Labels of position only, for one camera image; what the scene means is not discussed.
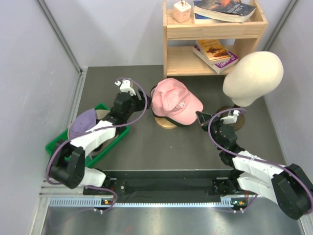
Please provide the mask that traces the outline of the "dark green baseball cap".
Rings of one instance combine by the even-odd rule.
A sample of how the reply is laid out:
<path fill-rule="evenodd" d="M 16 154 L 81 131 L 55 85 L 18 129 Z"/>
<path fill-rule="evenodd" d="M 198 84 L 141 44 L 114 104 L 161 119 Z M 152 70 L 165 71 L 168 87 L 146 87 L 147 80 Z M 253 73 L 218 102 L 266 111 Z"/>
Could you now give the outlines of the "dark green baseball cap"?
<path fill-rule="evenodd" d="M 167 114 L 161 111 L 157 111 L 156 109 L 152 109 L 152 113 L 156 118 L 164 118 L 165 120 L 179 127 L 190 126 L 197 119 L 196 112 L 194 110 L 187 109 L 182 109 L 180 111 L 170 112 Z"/>

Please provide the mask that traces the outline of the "light pink baseball cap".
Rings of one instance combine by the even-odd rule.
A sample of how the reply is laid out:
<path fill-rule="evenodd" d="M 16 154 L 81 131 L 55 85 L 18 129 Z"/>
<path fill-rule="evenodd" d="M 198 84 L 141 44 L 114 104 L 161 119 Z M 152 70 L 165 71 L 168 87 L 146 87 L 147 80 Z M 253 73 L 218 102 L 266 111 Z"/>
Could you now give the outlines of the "light pink baseball cap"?
<path fill-rule="evenodd" d="M 182 109 L 203 111 L 202 102 L 182 82 L 174 78 L 166 78 L 158 82 L 152 88 L 150 95 L 151 109 L 165 114 Z"/>

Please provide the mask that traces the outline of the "lavender cap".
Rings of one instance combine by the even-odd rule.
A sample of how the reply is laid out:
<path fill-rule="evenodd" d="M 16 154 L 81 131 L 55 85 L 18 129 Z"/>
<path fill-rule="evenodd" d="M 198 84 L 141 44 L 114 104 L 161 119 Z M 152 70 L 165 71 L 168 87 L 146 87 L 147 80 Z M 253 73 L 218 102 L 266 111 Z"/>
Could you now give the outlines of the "lavender cap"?
<path fill-rule="evenodd" d="M 67 137 L 69 139 L 76 138 L 87 132 L 96 125 L 96 110 L 94 108 L 86 110 L 79 115 L 74 122 L 71 123 Z"/>

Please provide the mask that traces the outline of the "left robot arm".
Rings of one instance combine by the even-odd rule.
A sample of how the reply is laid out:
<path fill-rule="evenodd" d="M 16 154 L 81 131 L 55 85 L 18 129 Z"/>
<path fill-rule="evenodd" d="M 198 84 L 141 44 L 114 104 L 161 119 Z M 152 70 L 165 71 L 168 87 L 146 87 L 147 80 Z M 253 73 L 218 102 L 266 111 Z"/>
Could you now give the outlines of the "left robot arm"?
<path fill-rule="evenodd" d="M 52 185 L 62 184 L 69 189 L 83 186 L 95 188 L 100 194 L 108 193 L 111 183 L 106 179 L 106 174 L 86 167 L 86 157 L 101 144 L 114 138 L 118 131 L 131 125 L 128 119 L 133 113 L 145 113 L 149 109 L 150 100 L 142 89 L 136 93 L 118 93 L 109 113 L 95 126 L 75 138 L 55 143 L 46 168 L 46 180 Z"/>

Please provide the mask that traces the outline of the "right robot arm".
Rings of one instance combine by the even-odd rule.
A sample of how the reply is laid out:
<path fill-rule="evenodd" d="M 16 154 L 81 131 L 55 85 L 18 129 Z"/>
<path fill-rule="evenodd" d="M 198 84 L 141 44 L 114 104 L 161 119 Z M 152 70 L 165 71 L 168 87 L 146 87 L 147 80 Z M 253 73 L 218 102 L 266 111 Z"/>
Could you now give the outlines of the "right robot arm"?
<path fill-rule="evenodd" d="M 210 115 L 197 111 L 201 128 L 220 151 L 222 162 L 233 168 L 228 188 L 238 194 L 251 191 L 279 206 L 288 217 L 298 220 L 313 212 L 313 184 L 296 165 L 280 165 L 249 153 L 237 144 L 234 124 L 244 108 L 230 108 Z"/>

